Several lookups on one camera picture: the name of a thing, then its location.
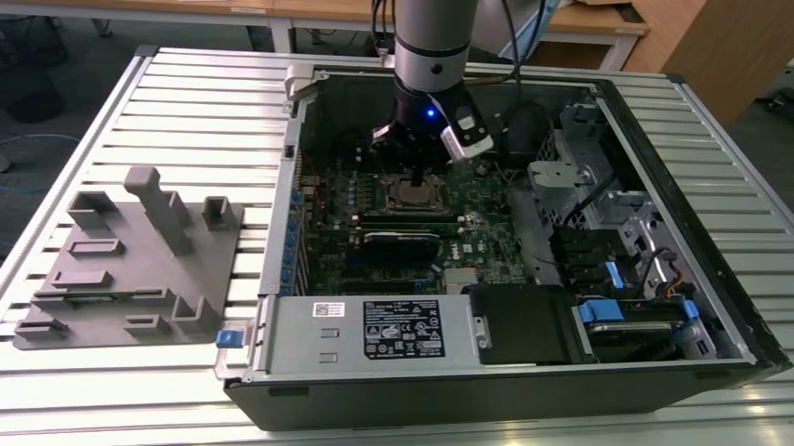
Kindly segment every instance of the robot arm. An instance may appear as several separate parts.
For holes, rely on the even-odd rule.
[[[443,145],[454,161],[494,146],[463,85],[478,0],[397,1],[395,108],[374,144],[401,148],[406,166],[425,169]]]

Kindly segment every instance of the blue cable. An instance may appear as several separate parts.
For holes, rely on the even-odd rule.
[[[6,190],[8,192],[19,192],[19,193],[36,193],[36,192],[44,192],[44,191],[50,190],[50,188],[42,188],[42,189],[16,189],[16,188],[10,188],[7,186],[0,186],[0,190]]]
[[[10,138],[6,141],[0,141],[0,146],[3,144],[8,144],[10,142],[19,141],[20,139],[26,139],[26,138],[59,138],[59,139],[68,139],[70,141],[75,141],[75,142],[80,143],[80,140],[78,138],[70,137],[68,135],[42,133],[39,135],[20,135],[19,137]]]

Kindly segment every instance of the barcode sticker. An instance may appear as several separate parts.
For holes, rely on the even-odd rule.
[[[267,14],[267,11],[259,7],[233,7],[231,9],[241,14]]]

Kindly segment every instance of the aluminum extrusion table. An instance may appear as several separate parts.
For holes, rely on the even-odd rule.
[[[173,48],[134,58],[0,269],[0,444],[788,444],[794,438],[794,371],[650,414],[270,433],[223,394],[213,371],[214,345],[14,348],[15,324],[72,224],[64,213],[70,199],[78,190],[131,198],[122,181],[133,164],[158,165],[165,190],[178,190],[186,201],[226,195],[245,203],[225,317],[255,315],[289,118],[283,81],[295,62],[379,63]],[[507,68],[470,65],[470,70]],[[525,72],[601,76],[617,84],[773,332],[786,350],[794,349],[794,219],[689,86],[657,74]],[[243,365],[246,350],[235,352],[229,361]]]

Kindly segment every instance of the capacitor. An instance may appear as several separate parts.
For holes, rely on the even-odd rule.
[[[482,163],[482,164],[478,164],[478,166],[474,168],[474,173],[477,175],[479,175],[481,177],[485,177],[490,170],[491,170],[490,165],[486,163]]]

